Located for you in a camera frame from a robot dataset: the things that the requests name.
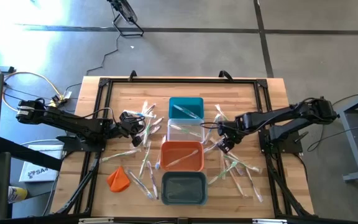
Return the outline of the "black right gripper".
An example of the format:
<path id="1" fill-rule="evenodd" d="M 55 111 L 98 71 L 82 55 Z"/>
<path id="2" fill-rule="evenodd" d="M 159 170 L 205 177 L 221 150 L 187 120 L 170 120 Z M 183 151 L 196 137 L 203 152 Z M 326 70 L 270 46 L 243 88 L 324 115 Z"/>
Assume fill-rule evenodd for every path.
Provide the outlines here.
<path id="1" fill-rule="evenodd" d="M 235 121 L 223 121 L 218 127 L 218 135 L 227 135 L 230 138 L 242 139 L 245 134 L 240 128 L 237 127 Z M 235 142 L 227 137 L 223 137 L 219 142 L 219 148 L 223 153 L 228 153 L 235 146 Z"/>

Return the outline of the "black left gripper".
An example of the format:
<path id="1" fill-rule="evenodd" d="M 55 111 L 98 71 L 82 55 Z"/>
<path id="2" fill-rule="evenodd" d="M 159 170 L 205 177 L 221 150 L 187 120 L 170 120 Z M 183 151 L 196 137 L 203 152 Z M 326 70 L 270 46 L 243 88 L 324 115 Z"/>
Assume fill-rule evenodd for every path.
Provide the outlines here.
<path id="1" fill-rule="evenodd" d="M 114 123 L 110 125 L 110 138 L 132 138 L 132 145 L 138 147 L 142 143 L 142 135 L 138 134 L 142 131 L 142 119 L 140 117 L 133 116 L 127 112 L 122 112 L 120 117 L 120 123 Z"/>

